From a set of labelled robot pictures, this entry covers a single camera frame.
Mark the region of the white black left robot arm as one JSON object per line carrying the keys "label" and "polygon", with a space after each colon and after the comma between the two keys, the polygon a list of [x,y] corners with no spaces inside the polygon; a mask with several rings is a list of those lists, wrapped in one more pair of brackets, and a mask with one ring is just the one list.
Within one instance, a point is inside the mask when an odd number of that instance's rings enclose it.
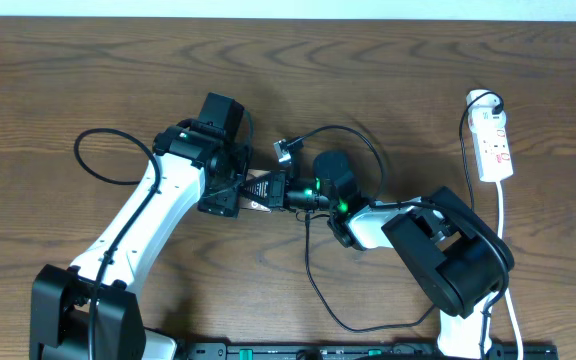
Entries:
{"label": "white black left robot arm", "polygon": [[148,166],[106,230],[63,269],[45,266],[31,292],[32,359],[174,359],[174,338],[147,329],[139,302],[148,274],[191,209],[234,218],[252,155],[236,140],[251,119],[234,99],[210,93],[199,116],[142,149]]}

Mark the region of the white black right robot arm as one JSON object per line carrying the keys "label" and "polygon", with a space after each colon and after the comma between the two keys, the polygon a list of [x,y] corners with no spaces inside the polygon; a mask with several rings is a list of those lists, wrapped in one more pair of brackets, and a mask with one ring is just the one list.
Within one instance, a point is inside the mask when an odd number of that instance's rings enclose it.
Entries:
{"label": "white black right robot arm", "polygon": [[488,357],[492,307],[509,285],[514,258],[503,240],[454,192],[384,203],[358,187],[345,153],[328,151],[313,162],[314,175],[264,173],[247,180],[241,196],[269,209],[316,213],[345,248],[397,252],[441,312],[440,351],[452,357]]}

